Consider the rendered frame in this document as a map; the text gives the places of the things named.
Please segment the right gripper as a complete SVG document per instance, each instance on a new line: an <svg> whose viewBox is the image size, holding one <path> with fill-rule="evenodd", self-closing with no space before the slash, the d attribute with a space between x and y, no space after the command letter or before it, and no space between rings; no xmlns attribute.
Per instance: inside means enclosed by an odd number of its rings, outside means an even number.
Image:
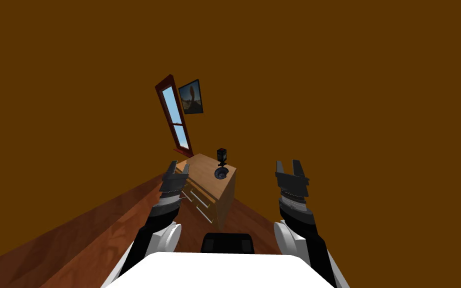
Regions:
<svg viewBox="0 0 461 288"><path fill-rule="evenodd" d="M309 179L306 178L303 167L299 160L292 160L293 174L284 173L283 164L281 161L276 161L275 176L277 184L282 192L293 195L297 198L309 197L307 186Z"/></svg>

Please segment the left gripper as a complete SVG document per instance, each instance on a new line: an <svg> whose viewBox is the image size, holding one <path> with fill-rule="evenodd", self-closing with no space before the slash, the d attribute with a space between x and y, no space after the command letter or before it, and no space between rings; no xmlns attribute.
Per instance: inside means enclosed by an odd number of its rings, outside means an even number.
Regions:
<svg viewBox="0 0 461 288"><path fill-rule="evenodd" d="M165 173L162 178L162 184L160 191L162 193L170 193L174 191L180 191L186 184L189 174L189 164L186 163L182 170L182 173L175 173L177 168L178 161L173 160L169 167L168 173Z"/></svg>

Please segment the wooden drawer cabinet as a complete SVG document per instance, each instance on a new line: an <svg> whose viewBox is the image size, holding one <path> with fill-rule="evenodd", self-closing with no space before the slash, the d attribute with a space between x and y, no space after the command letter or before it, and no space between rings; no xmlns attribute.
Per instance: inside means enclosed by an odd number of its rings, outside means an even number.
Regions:
<svg viewBox="0 0 461 288"><path fill-rule="evenodd" d="M188 179L181 194L215 229L222 231L235 198L237 169L225 165L226 177L217 179L215 171L220 167L219 162L200 153L176 164L175 173L182 173L186 165Z"/></svg>

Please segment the red framed window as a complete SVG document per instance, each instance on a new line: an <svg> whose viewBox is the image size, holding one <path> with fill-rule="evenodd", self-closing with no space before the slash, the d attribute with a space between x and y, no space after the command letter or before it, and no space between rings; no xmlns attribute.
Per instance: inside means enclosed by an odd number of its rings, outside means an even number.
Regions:
<svg viewBox="0 0 461 288"><path fill-rule="evenodd" d="M193 157L194 153L174 77L171 74L166 76L155 85L155 91L174 139L174 150L188 158Z"/></svg>

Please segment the black framed picture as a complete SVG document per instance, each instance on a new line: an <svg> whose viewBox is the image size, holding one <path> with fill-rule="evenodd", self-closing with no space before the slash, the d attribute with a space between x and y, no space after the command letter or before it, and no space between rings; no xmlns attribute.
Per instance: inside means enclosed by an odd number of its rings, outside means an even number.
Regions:
<svg viewBox="0 0 461 288"><path fill-rule="evenodd" d="M178 91L185 115L202 114L204 112L198 79L181 86Z"/></svg>

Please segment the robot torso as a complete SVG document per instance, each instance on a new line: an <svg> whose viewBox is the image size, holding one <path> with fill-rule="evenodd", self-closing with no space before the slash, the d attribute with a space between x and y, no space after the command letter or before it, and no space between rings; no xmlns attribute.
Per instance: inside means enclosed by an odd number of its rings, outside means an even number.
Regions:
<svg viewBox="0 0 461 288"><path fill-rule="evenodd" d="M276 232L280 254L175 252L180 226L152 235L146 255L101 288L336 288L310 267L306 240L285 226Z"/></svg>

